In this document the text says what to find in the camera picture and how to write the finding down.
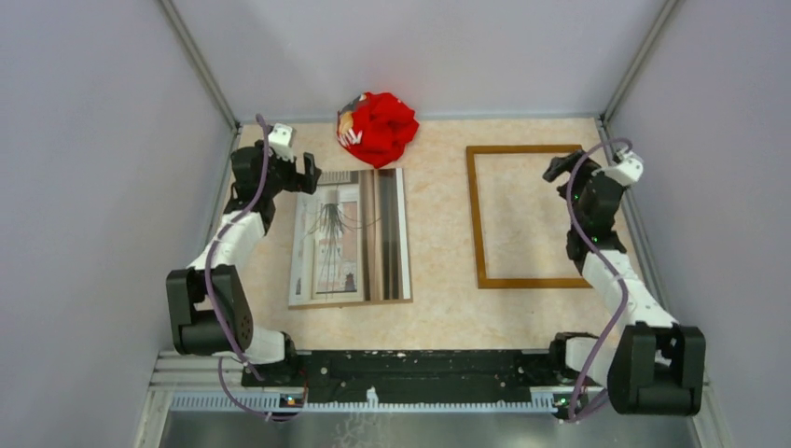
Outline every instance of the red cloth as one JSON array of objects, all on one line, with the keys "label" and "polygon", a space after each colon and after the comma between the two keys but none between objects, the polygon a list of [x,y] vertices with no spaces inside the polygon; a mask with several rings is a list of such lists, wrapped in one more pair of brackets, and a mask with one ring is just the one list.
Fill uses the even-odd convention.
[{"label": "red cloth", "polygon": [[[352,125],[348,131],[348,118]],[[382,168],[397,161],[418,132],[415,111],[390,92],[366,92],[338,113],[338,142],[359,160]]]}]

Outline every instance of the beige table surface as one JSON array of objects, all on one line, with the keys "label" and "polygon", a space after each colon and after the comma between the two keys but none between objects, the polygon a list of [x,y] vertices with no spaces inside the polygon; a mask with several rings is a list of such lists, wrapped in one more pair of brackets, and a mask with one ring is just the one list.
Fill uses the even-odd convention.
[{"label": "beige table surface", "polygon": [[[368,168],[338,145],[333,124],[294,128],[295,150],[312,152],[323,170]],[[240,145],[261,135],[257,126],[245,126]],[[422,122],[404,157],[394,163],[404,168],[413,303],[288,310],[296,199],[282,193],[269,235],[242,272],[256,324],[287,332],[299,349],[546,348],[559,331],[598,334],[608,315],[592,289],[477,288],[465,165],[465,148],[472,145],[588,148],[598,142],[593,119]],[[574,275],[565,257],[565,206],[540,177],[548,156],[513,157],[477,159],[490,269]],[[503,194],[509,189],[512,195]],[[618,233],[636,267],[618,219]]]}]

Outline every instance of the gray floor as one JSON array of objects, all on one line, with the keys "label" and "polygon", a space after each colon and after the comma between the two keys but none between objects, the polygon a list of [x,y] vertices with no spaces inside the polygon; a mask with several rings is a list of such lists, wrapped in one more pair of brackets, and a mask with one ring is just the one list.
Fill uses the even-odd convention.
[{"label": "gray floor", "polygon": [[611,409],[579,425],[550,416],[486,413],[313,413],[285,424],[245,413],[171,412],[160,448],[687,448],[685,418],[623,416]]}]

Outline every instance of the empty wooden frame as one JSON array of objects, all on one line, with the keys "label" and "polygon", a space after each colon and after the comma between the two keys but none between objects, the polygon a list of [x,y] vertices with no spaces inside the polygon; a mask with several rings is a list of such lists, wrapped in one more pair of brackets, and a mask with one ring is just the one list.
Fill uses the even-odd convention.
[{"label": "empty wooden frame", "polygon": [[[480,214],[478,174],[475,158],[484,155],[505,154],[568,154],[580,145],[540,145],[540,146],[492,146],[467,147],[467,178],[469,180],[470,206],[472,208],[472,231],[475,244],[475,264],[480,289],[522,289],[522,288],[582,288],[590,284],[579,277],[532,277],[532,278],[490,278],[486,273],[486,253],[483,242],[483,226]],[[558,242],[565,247],[565,241]]]}]

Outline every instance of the white wall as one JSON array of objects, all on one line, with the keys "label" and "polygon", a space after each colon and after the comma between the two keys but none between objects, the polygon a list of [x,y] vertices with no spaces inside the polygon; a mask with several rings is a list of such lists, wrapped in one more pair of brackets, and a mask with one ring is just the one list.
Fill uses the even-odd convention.
[{"label": "white wall", "polygon": [[239,119],[334,119],[362,91],[422,117],[598,114],[663,0],[176,0]]},{"label": "white wall", "polygon": [[0,7],[0,445],[130,446],[230,141],[152,0]]},{"label": "white wall", "polygon": [[791,2],[685,2],[613,123],[737,446],[791,446]]}]

